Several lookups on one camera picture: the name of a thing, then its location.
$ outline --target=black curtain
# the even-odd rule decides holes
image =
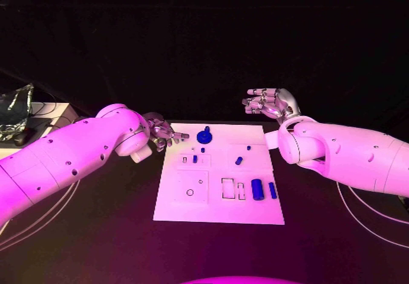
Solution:
[[[240,99],[279,87],[316,121],[409,140],[403,5],[2,2],[1,91],[33,82],[87,115],[120,102],[168,119],[264,121]]]

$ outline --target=white cable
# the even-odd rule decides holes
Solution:
[[[351,187],[348,186],[351,193],[354,194],[354,196],[357,197],[358,201],[364,204],[364,206],[374,212],[377,213],[381,217],[385,217],[387,219],[393,220],[394,222],[403,223],[409,225],[407,221],[403,221],[400,219],[395,219],[387,215],[384,215],[382,213],[380,213],[375,209],[372,209],[372,207],[370,207],[370,205],[361,200],[361,198],[358,197],[358,195],[355,194],[354,190],[351,189]]]
[[[374,233],[374,232],[368,229],[368,227],[367,227],[367,226],[359,222],[359,220],[355,218],[354,213],[351,213],[351,209],[349,209],[349,207],[346,206],[346,202],[345,202],[345,200],[344,200],[344,198],[342,198],[342,193],[341,193],[341,189],[339,189],[339,188],[338,188],[338,194],[341,195],[342,204],[344,204],[344,206],[345,206],[345,208],[346,208],[346,211],[349,212],[349,214],[351,214],[354,220],[357,221],[357,223],[359,223],[359,225],[364,227],[364,229],[365,229],[372,235],[375,235],[378,238],[381,238],[381,240],[384,240],[385,242],[388,242],[388,243],[391,243],[391,244],[394,244],[394,245],[397,245],[397,246],[404,247],[404,248],[409,249],[409,246],[404,246],[403,244],[397,244],[394,241],[387,240],[384,237],[381,237],[377,233]]]
[[[9,222],[9,220],[8,220],[8,221],[2,224],[2,226],[1,226],[0,235],[2,234],[2,231],[4,231],[4,229],[5,229],[7,225],[8,225],[8,222]]]
[[[58,205],[58,203],[63,201],[63,198],[66,197],[66,195],[69,194],[70,192],[70,189],[73,187],[73,184],[70,184],[70,188],[66,190],[61,198],[58,199],[57,203],[53,205],[53,207],[50,208],[50,210],[44,213],[44,215],[31,223],[31,225],[24,229],[21,230],[17,234],[14,234],[5,241],[2,241],[0,243],[0,246],[2,246],[8,241],[11,241],[20,234],[22,234],[24,232],[27,232],[28,229],[31,229],[33,226],[35,226],[35,224],[40,222],[40,220],[48,215],[48,213],[51,212],[51,210],[56,208],[56,206]],[[54,213],[54,215],[51,216],[51,218],[48,219],[48,221],[22,238],[20,238],[17,241],[14,241],[11,244],[8,244],[7,246],[4,246],[2,248],[0,248],[0,251],[4,250],[5,248],[11,247],[11,245],[14,245],[15,243],[18,243],[21,240],[24,240],[28,236],[31,236],[48,223],[50,221],[53,220],[53,218],[57,216],[57,214],[60,213],[63,207],[67,205],[67,202],[70,201],[70,198],[71,198],[71,195],[76,191],[76,188],[77,188],[77,185],[79,185],[79,181],[76,182],[76,186],[73,188],[73,191],[71,191],[71,194],[66,200],[66,203],[61,205],[58,211]]]

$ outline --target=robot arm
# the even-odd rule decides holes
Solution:
[[[287,163],[354,188],[409,197],[407,143],[377,131],[300,116],[285,89],[254,89],[247,94],[256,97],[243,99],[246,113],[263,113],[280,124],[266,133],[266,144],[279,149]]]
[[[156,113],[143,117],[122,104],[56,130],[0,160],[0,224],[27,207],[92,173],[112,152],[138,163],[151,154],[148,139],[161,151],[175,133]]]

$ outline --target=table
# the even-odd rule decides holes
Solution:
[[[31,113],[33,114],[37,113],[37,115],[33,116],[34,118],[53,118],[47,123],[57,127],[66,126],[69,124],[67,120],[71,121],[77,117],[77,114],[74,113],[73,108],[66,102],[57,102],[56,105],[53,102],[46,102],[44,106],[43,106],[43,103],[33,102],[31,103]],[[46,136],[51,131],[57,129],[56,127],[43,127],[43,125],[40,125],[40,127],[41,127],[40,137]],[[14,152],[17,152],[18,150],[20,149],[15,149],[15,148],[4,148],[1,147],[1,144],[0,144],[0,159],[14,154]]]
[[[277,129],[274,122],[262,125],[264,132]],[[277,150],[270,157],[283,226],[152,221],[164,153],[141,164],[113,154],[80,181],[54,221],[0,253],[0,282],[162,284],[251,275],[300,283],[407,283],[409,249],[361,228],[334,181],[286,164]],[[409,228],[375,216],[342,192],[364,224],[409,244]],[[61,194],[14,218],[7,234],[34,220]],[[395,196],[359,195],[382,213],[409,219]]]

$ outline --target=small blue piece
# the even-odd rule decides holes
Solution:
[[[236,165],[240,165],[241,161],[243,161],[243,158],[241,158],[241,157],[237,157],[237,158],[236,158]]]
[[[211,139],[213,139],[213,136],[210,133],[210,127],[205,126],[204,130],[197,133],[197,142],[200,144],[207,144],[210,143]]]
[[[274,184],[269,182],[267,187],[270,188],[270,198],[276,199]]]
[[[262,192],[262,181],[259,179],[251,180],[251,191],[253,191],[253,200],[259,201],[263,199]]]

